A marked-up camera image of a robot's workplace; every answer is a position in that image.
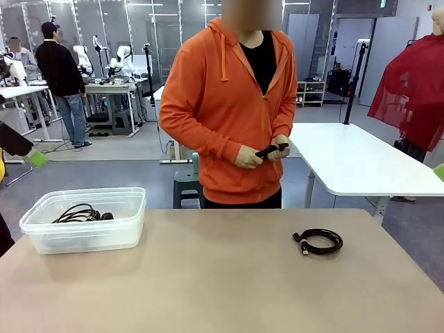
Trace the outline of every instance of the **black shirt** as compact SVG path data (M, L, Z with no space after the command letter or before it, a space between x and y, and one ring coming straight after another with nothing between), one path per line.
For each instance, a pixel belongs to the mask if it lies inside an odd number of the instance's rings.
M262 33L264 34L264 41L258 47L249 49L242 44L241 47L255 74L257 84L261 87L262 94L265 96L278 66L276 65L275 46L271 31L262 31Z
M85 93L85 84L69 50L54 41L45 41L35 52L37 65L56 96Z

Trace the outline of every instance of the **man in orange hoodie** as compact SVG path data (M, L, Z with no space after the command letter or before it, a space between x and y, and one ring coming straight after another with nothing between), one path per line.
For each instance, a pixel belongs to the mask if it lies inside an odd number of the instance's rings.
M290 149L265 160L256 152L289 143L296 60L287 35L269 29L282 25L282 2L269 4L225 0L223 19L180 48L163 91L161 127L199 152L205 208L282 207Z

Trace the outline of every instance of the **clear plastic bin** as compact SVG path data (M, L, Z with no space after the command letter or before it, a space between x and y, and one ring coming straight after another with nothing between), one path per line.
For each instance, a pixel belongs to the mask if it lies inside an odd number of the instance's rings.
M111 212L114 220L51 223L79 203ZM42 254L132 248L144 227L145 205L146 192L139 187L57 191L38 200L20 219L20 228Z

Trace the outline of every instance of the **white wall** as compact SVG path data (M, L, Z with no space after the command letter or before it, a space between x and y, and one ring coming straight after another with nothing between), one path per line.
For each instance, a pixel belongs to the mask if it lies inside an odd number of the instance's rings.
M432 12L427 11L428 5L444 8L444 0L399 0L397 17L419 17L417 39L430 35L433 31Z
M359 38L370 38L373 29L373 19L339 19L338 40L336 41L336 62L343 69L352 69L356 45Z

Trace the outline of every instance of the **red cloth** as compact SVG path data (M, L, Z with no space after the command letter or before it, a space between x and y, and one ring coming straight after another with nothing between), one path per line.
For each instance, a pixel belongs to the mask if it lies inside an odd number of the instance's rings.
M368 113L433 151L444 133L444 35L427 36L386 68Z

